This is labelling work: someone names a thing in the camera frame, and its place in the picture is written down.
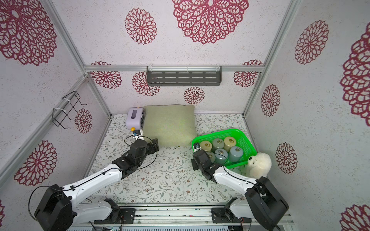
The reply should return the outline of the yellow-green canister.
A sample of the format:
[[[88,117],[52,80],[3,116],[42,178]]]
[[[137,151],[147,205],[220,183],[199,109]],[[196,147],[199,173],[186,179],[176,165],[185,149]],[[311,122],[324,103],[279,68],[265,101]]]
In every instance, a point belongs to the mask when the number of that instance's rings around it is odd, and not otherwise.
[[[211,152],[212,151],[213,145],[209,141],[202,141],[199,145],[200,145],[200,148],[202,150],[204,150],[205,152]]]

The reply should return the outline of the blue-grey canister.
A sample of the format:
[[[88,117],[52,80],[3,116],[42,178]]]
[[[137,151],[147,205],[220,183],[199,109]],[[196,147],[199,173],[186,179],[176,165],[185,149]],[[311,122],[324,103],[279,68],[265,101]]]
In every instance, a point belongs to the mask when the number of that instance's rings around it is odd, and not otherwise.
[[[225,149],[219,148],[215,152],[215,162],[224,165],[228,158],[228,153]]]

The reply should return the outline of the grey-green canister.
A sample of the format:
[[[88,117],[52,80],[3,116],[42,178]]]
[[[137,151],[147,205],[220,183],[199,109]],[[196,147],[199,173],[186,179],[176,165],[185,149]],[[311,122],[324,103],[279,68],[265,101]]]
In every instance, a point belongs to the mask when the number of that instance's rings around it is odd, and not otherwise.
[[[212,152],[215,152],[217,149],[223,149],[224,146],[224,140],[221,138],[216,138],[212,141]]]

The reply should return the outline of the yellow canister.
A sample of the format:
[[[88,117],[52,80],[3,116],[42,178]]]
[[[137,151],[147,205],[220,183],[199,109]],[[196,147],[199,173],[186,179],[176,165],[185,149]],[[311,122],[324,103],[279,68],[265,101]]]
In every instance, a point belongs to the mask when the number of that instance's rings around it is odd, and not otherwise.
[[[224,149],[229,153],[230,149],[236,146],[236,139],[234,137],[228,136],[224,138]]]

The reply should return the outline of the blue canister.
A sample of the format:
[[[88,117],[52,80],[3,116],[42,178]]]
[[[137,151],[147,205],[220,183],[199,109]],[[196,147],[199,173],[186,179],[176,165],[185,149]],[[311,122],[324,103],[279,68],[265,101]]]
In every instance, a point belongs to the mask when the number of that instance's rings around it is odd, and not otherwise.
[[[233,163],[237,163],[240,161],[241,157],[243,156],[243,150],[238,146],[233,146],[230,148],[228,153],[228,160]]]

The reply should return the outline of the green plastic basket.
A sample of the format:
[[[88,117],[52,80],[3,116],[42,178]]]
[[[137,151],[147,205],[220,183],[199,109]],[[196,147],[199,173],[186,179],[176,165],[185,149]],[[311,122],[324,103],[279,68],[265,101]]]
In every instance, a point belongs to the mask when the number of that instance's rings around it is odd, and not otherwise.
[[[224,139],[226,137],[233,137],[236,140],[236,146],[240,147],[243,150],[243,156],[240,158],[239,162],[232,163],[230,161],[225,162],[225,167],[228,169],[236,168],[239,166],[244,166],[248,163],[248,160],[251,156],[257,155],[257,152],[247,136],[238,129],[229,129],[225,131],[218,131],[202,136],[198,136],[193,139],[191,145],[193,148],[193,152],[195,152],[195,143],[201,143],[202,141],[209,141],[212,142],[216,138]]]

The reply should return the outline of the green canister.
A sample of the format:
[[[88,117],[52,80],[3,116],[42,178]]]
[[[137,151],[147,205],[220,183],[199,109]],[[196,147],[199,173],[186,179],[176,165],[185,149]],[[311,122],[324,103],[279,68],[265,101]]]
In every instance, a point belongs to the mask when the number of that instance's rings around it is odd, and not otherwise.
[[[206,153],[209,156],[211,162],[214,163],[215,160],[216,160],[216,157],[215,157],[214,153],[212,153],[212,152],[206,152]]]

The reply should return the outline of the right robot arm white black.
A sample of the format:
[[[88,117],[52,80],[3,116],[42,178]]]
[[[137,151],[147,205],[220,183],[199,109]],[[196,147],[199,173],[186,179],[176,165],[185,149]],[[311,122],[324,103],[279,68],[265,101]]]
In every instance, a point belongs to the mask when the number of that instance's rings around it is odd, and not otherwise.
[[[229,187],[245,197],[232,198],[223,208],[212,208],[215,223],[251,222],[255,219],[262,227],[272,231],[289,210],[289,205],[266,177],[248,178],[212,162],[208,153],[197,150],[191,160],[194,170],[200,170],[205,179]]]

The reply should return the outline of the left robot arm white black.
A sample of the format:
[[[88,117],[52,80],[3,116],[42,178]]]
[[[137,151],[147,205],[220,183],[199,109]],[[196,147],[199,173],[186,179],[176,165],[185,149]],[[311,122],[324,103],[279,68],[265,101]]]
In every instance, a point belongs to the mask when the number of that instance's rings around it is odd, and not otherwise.
[[[120,207],[113,199],[84,204],[84,200],[108,185],[116,184],[138,170],[148,155],[159,151],[157,139],[137,139],[130,149],[102,170],[80,181],[60,187],[48,186],[34,218],[44,231],[66,231],[71,226],[97,221],[113,224],[120,221]]]

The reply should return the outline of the green linen cushion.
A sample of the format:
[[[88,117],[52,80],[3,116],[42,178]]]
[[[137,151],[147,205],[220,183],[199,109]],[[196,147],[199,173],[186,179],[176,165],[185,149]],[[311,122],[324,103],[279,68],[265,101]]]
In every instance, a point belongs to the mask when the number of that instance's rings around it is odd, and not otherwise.
[[[143,132],[160,147],[190,146],[197,137],[193,105],[148,105]]]

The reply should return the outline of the lilac toaster toy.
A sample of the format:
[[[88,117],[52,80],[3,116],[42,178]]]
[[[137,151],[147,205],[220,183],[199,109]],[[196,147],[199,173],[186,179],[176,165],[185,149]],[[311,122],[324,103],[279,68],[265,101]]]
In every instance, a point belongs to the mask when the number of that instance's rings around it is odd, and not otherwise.
[[[128,130],[135,128],[141,130],[144,126],[145,110],[142,107],[132,107],[129,109],[126,118],[126,127]]]

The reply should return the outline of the white plush dog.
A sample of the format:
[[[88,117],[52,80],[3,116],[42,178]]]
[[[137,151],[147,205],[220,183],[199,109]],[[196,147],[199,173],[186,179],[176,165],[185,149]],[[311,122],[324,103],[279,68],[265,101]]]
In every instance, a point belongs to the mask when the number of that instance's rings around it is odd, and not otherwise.
[[[258,153],[257,155],[251,156],[248,159],[247,176],[254,179],[267,177],[271,167],[271,157],[265,153]]]

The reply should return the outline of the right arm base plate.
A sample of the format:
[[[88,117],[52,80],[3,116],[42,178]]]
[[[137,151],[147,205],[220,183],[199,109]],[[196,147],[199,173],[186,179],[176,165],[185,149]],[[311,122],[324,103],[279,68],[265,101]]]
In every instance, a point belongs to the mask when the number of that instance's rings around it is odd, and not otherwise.
[[[213,223],[250,223],[251,218],[237,218],[225,208],[211,208],[211,217]]]

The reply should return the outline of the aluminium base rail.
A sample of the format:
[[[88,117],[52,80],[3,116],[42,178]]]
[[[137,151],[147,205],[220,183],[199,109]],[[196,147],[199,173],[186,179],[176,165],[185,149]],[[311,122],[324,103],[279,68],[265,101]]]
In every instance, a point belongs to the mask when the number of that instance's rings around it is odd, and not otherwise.
[[[224,205],[174,205],[174,206],[121,206],[124,217],[128,217],[128,226],[239,226],[240,221],[229,222],[226,218],[212,212],[223,209]]]

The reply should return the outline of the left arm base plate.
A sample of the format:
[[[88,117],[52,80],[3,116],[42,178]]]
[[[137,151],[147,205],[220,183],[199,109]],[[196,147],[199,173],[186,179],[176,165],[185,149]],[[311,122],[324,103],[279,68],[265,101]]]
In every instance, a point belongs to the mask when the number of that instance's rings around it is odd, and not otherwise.
[[[114,210],[108,218],[104,220],[95,220],[93,223],[98,225],[106,224],[133,224],[135,220],[136,209],[121,208],[119,211]]]

